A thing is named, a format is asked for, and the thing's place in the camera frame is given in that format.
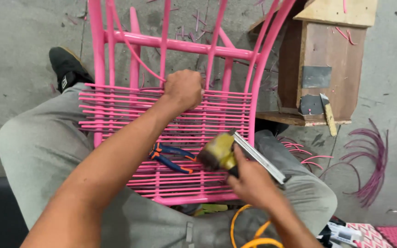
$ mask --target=blue and orange pliers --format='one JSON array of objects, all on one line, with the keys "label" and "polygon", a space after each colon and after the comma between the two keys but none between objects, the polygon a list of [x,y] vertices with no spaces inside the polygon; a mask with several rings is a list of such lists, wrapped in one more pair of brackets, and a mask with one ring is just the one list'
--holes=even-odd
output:
[{"label": "blue and orange pliers", "polygon": [[184,174],[191,174],[192,169],[184,168],[179,166],[176,163],[173,163],[161,153],[168,153],[168,154],[175,154],[175,155],[182,155],[185,158],[188,158],[192,161],[196,160],[196,156],[188,151],[185,151],[184,149],[176,148],[176,147],[169,147],[161,144],[160,142],[157,142],[153,145],[153,149],[150,152],[150,158],[153,160],[156,160],[164,165],[166,165],[168,168],[178,171]]}]

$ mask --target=gray pants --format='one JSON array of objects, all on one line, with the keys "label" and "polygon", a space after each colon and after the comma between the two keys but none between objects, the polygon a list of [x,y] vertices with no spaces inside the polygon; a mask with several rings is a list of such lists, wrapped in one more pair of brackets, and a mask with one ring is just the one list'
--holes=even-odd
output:
[{"label": "gray pants", "polygon": [[[0,157],[28,228],[38,219],[55,190],[93,150],[92,140],[78,130],[85,119],[79,108],[82,83],[8,121],[0,130]],[[284,174],[286,197],[300,219],[317,235],[337,207],[335,194],[301,166],[271,132],[255,134],[256,148]],[[187,222],[193,223],[196,247],[232,247],[229,226],[234,211],[190,217],[124,188],[105,210],[102,247],[181,247]],[[236,221],[238,246],[250,241],[267,220],[248,209]],[[266,236],[275,237],[273,227]]]}]

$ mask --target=pink metal chair frame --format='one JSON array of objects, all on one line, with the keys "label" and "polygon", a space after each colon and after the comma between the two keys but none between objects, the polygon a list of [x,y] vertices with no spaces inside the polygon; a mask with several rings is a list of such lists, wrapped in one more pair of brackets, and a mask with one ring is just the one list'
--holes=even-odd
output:
[{"label": "pink metal chair frame", "polygon": [[[140,33],[136,10],[133,7],[130,8],[131,31],[124,32],[114,0],[106,1],[107,30],[104,30],[101,2],[100,0],[89,0],[96,83],[87,84],[95,89],[80,93],[80,99],[84,102],[80,107],[84,108],[84,113],[93,115],[86,121],[80,122],[81,129],[94,132],[94,145],[97,147],[115,131],[151,107],[163,94],[166,50],[171,49],[208,55],[205,94],[201,105],[195,110],[186,111],[171,122],[159,137],[158,142],[177,146],[197,154],[203,145],[216,134],[235,127],[250,144],[253,144],[255,110],[262,73],[279,29],[295,0],[283,1],[266,36],[262,52],[258,53],[267,26],[272,19],[274,10],[278,7],[278,2],[279,0],[273,2],[267,14],[254,51],[248,51],[235,48],[221,28],[227,0],[220,0],[211,45],[168,39],[170,0],[164,2],[162,37],[152,37]],[[118,31],[114,30],[114,22],[116,22]],[[218,37],[222,39],[225,47],[217,46]],[[105,43],[108,43],[109,85],[105,84]],[[114,46],[116,43],[126,43],[132,53],[129,87],[118,87],[114,84]],[[140,60],[141,46],[160,48],[160,75],[155,74]],[[209,89],[215,56],[225,58],[222,90]],[[243,92],[229,91],[234,59],[244,59],[250,62]],[[249,93],[254,65],[256,65],[256,71]],[[140,66],[160,80],[160,87],[139,88]],[[185,159],[171,157],[171,160],[180,166],[193,169],[193,173],[186,175],[174,172],[156,161],[149,160],[141,164],[127,186],[142,196],[164,205],[237,199],[232,190],[224,184],[225,172],[207,171],[201,164]]]}]

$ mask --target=gray floor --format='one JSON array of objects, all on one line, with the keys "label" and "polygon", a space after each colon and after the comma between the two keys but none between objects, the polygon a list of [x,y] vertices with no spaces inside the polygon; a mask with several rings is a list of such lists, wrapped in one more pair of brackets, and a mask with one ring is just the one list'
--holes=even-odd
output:
[{"label": "gray floor", "polygon": [[[141,0],[117,1],[121,20],[129,26],[128,8],[134,6],[140,19],[142,33],[160,36],[163,1],[145,3]],[[261,15],[261,7],[254,7],[256,1],[229,1],[223,28],[238,48],[252,49],[246,36],[246,30]],[[180,9],[171,12],[170,32],[173,34],[178,25],[185,25],[193,30],[195,21],[191,14],[195,9],[207,12],[207,21],[213,23],[217,15],[218,1],[181,1],[173,0],[172,4]],[[48,50],[52,46],[64,45],[77,54],[91,68],[93,52],[89,18],[72,18],[74,25],[66,18],[80,14],[85,10],[83,0],[1,0],[0,1],[0,127],[11,117],[31,109],[47,99],[53,98],[50,83],[56,84],[55,75],[48,61]],[[358,106],[352,116],[352,124],[343,125],[337,138],[329,136],[327,127],[291,127],[286,135],[298,139],[310,151],[318,155],[330,155],[338,158],[347,154],[344,144],[351,140],[348,133],[358,127],[370,127],[368,118],[372,118],[380,130],[389,129],[389,164],[383,189],[375,203],[368,209],[360,207],[353,196],[342,192],[357,189],[356,176],[350,168],[337,166],[325,178],[326,183],[338,196],[337,216],[348,222],[372,223],[375,225],[397,225],[397,2],[379,1],[375,26],[367,32],[365,53],[361,76],[361,87]],[[153,48],[143,48],[143,61],[157,71],[159,56]],[[191,67],[199,68],[206,59],[203,56],[180,52],[169,52],[166,71]],[[271,55],[269,65],[274,58]],[[129,53],[122,45],[116,50],[116,83],[127,85]],[[214,70],[223,68],[221,59],[216,59]],[[235,64],[233,81],[244,81],[246,67]],[[158,82],[146,73],[147,86]],[[276,109],[275,93],[264,91],[275,85],[277,75],[272,73],[269,85],[262,87],[259,110]],[[318,162],[327,166],[329,161]],[[374,170],[374,166],[365,158],[354,163],[365,182]],[[4,171],[0,165],[0,176]]]}]

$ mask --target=hand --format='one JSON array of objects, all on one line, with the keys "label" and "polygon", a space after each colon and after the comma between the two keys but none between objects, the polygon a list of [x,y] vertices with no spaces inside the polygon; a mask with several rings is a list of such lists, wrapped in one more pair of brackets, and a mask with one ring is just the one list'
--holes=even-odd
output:
[{"label": "hand", "polygon": [[258,162],[247,161],[237,144],[234,144],[234,155],[239,178],[230,175],[228,184],[240,199],[268,211],[277,197],[281,198],[283,195],[273,183],[267,170]]},{"label": "hand", "polygon": [[192,110],[201,103],[201,96],[205,93],[201,89],[202,81],[198,71],[176,71],[166,78],[164,96],[176,101],[184,110]]}]

